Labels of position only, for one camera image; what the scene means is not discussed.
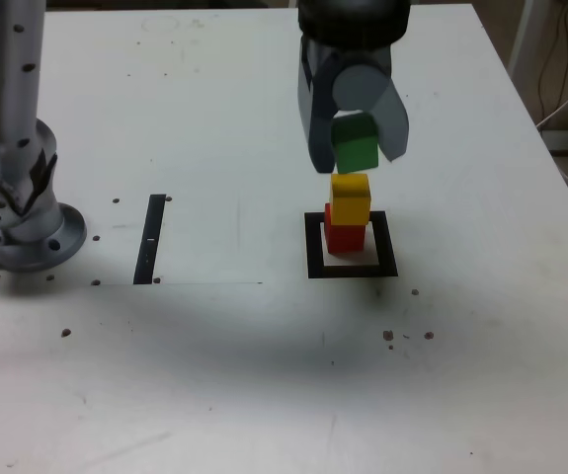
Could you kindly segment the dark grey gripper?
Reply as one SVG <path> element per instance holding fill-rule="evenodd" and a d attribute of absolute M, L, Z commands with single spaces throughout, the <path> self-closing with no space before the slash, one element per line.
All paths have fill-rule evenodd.
<path fill-rule="evenodd" d="M 297 101 L 309 157 L 318 173 L 332 173 L 335 168 L 331 126 L 337 108 L 373 119 L 379 149 L 388 161 L 406 153 L 409 120 L 391 79 L 389 46 L 339 49 L 302 39 Z"/>

